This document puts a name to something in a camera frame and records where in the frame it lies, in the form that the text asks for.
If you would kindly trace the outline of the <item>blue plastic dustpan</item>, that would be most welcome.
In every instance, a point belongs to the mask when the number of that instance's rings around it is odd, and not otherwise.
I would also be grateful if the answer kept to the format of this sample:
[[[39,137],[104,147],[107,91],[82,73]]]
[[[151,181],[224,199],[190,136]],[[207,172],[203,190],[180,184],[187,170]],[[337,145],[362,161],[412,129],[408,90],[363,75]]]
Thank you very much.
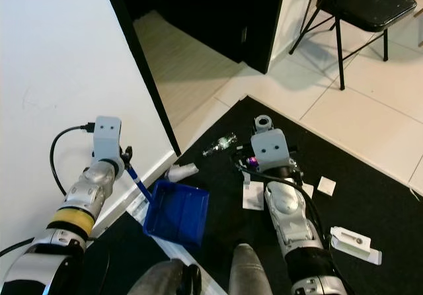
[[[208,218],[210,193],[199,187],[168,181],[165,177],[155,181],[149,190],[136,171],[132,179],[149,201],[143,223],[145,234],[187,249],[199,249]]]

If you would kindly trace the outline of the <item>black floor mat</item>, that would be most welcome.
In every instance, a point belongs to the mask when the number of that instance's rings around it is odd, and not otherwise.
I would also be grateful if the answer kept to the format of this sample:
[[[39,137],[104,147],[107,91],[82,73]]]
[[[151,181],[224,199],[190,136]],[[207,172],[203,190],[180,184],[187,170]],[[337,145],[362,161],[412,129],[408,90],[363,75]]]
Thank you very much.
[[[307,184],[317,185],[321,177],[336,181],[332,197],[315,193],[324,228],[338,226],[366,235],[372,247],[383,253],[383,264],[372,265],[334,252],[334,262],[354,294],[423,295],[423,202],[404,184],[251,97],[236,102],[178,158],[178,164],[194,163],[199,168],[186,183],[210,192],[204,240],[190,252],[199,265],[221,287],[229,286],[233,248],[244,241],[256,250],[273,295],[292,293],[271,216],[242,208],[243,178],[229,153],[202,156],[203,149],[230,132],[244,141],[244,128],[254,128],[254,118],[263,114],[296,147],[293,158]]]

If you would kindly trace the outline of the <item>white floor tape strip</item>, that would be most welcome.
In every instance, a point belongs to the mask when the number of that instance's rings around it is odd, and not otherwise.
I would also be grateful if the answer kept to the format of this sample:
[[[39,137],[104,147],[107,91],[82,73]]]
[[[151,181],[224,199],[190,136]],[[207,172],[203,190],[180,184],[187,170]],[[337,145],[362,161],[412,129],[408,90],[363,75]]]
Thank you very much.
[[[198,264],[192,255],[181,245],[165,241],[158,237],[152,237],[156,249],[163,251],[170,259],[181,259],[185,265],[197,265],[202,272],[202,295],[227,295],[227,293],[215,282],[214,279]]]

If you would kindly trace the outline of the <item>grey angled plastic piece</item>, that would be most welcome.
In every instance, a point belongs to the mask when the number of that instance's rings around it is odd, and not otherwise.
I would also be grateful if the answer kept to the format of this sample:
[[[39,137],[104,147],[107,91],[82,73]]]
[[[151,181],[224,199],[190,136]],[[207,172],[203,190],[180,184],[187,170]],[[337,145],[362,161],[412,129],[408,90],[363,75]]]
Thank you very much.
[[[249,171],[246,170],[244,167],[239,168],[239,170],[243,174],[243,185],[244,185],[245,189],[248,189],[248,187],[251,184],[251,175],[250,175]]]

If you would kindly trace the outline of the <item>clear bottle green label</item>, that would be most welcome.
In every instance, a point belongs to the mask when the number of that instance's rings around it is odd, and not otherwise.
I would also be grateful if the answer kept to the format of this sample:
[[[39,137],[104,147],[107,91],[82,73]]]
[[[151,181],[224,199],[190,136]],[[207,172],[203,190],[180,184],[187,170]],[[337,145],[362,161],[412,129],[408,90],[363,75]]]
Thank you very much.
[[[215,143],[211,145],[211,147],[203,150],[202,155],[204,157],[215,155],[215,153],[220,153],[221,151],[224,151],[225,149],[233,146],[233,144],[237,143],[237,136],[233,132],[230,132],[230,134],[226,134],[223,137],[218,138],[217,141],[215,141]]]

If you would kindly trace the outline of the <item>white printed label tag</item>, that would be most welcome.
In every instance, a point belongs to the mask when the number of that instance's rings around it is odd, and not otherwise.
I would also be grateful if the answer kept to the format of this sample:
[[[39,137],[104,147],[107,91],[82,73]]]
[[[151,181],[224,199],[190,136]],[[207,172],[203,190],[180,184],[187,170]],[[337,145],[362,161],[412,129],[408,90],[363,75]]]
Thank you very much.
[[[146,217],[146,210],[148,209],[149,201],[144,195],[140,194],[125,208],[125,211],[130,214],[137,222],[142,224]]]

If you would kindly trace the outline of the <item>grey robot right leg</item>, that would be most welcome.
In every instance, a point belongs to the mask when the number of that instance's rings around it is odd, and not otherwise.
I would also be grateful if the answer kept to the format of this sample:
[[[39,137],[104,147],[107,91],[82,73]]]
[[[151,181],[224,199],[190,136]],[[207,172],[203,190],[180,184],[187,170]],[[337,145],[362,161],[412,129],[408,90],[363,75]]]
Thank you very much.
[[[248,243],[240,243],[233,250],[229,295],[273,295],[262,262]]]

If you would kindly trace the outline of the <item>grey robot leg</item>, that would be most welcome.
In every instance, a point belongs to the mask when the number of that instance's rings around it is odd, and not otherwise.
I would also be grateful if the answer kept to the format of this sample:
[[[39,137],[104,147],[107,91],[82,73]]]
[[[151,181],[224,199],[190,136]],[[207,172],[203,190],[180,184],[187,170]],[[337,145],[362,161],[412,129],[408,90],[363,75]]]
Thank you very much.
[[[202,295],[202,272],[181,259],[161,261],[148,268],[127,295]]]
[[[233,250],[229,295],[273,295],[262,262],[248,243],[240,243]]]

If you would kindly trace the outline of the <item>grey robot left leg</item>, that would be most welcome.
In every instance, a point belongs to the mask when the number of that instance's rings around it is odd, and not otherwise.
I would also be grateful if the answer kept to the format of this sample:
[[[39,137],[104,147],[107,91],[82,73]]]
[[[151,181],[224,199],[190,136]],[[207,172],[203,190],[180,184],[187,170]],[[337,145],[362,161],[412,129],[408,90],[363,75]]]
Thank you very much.
[[[148,268],[127,295],[202,295],[202,272],[181,259],[161,261]]]

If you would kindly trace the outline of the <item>black cabinet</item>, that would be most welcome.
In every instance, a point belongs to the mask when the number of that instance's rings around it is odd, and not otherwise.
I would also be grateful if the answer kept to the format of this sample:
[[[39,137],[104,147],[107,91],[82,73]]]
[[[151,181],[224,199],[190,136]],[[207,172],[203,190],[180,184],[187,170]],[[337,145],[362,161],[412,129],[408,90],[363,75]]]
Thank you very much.
[[[156,11],[234,62],[266,73],[283,0],[123,0],[133,20]]]

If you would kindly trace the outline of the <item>black folding chair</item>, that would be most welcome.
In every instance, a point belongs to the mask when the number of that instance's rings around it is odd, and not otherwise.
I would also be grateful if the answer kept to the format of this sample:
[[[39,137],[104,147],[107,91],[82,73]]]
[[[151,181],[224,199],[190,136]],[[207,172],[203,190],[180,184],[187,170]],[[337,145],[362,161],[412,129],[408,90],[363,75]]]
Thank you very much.
[[[344,60],[359,53],[360,50],[380,38],[383,39],[383,60],[384,62],[389,60],[390,26],[412,14],[417,5],[415,0],[317,0],[315,12],[299,33],[299,37],[294,41],[288,53],[294,53],[308,32],[326,22],[333,21],[333,29],[336,32],[336,50],[338,50],[339,89],[345,90]],[[347,22],[362,31],[378,33],[378,36],[347,56],[343,56],[341,22]]]

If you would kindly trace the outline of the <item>black door frame post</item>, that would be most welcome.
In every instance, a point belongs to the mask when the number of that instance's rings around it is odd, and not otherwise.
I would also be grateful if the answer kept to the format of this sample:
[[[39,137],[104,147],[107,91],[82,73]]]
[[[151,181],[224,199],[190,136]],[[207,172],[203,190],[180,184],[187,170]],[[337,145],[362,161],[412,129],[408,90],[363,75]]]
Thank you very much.
[[[135,28],[133,26],[133,20],[130,19],[129,11],[126,8],[124,0],[109,0],[112,7],[114,8],[117,20],[121,29],[123,30],[126,42],[129,45],[130,52],[135,59],[135,64],[139,69],[139,73],[142,76],[146,89],[149,92],[151,97],[152,104],[156,108],[158,118],[161,121],[161,125],[165,129],[167,138],[171,144],[173,151],[177,157],[182,155],[181,147],[179,147],[175,133],[167,113],[164,107],[163,102],[161,101],[160,93],[156,87],[154,78],[152,77],[149,64],[145,59],[144,51],[142,50],[138,35],[136,34]]]

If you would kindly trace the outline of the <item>white plastic bracket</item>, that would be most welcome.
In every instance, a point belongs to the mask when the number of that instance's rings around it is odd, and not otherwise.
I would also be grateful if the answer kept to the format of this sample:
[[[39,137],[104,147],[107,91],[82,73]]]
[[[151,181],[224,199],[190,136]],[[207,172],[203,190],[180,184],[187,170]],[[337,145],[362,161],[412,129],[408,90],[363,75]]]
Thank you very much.
[[[371,247],[371,238],[346,228],[330,229],[330,244],[339,250],[373,265],[383,264],[383,253]]]

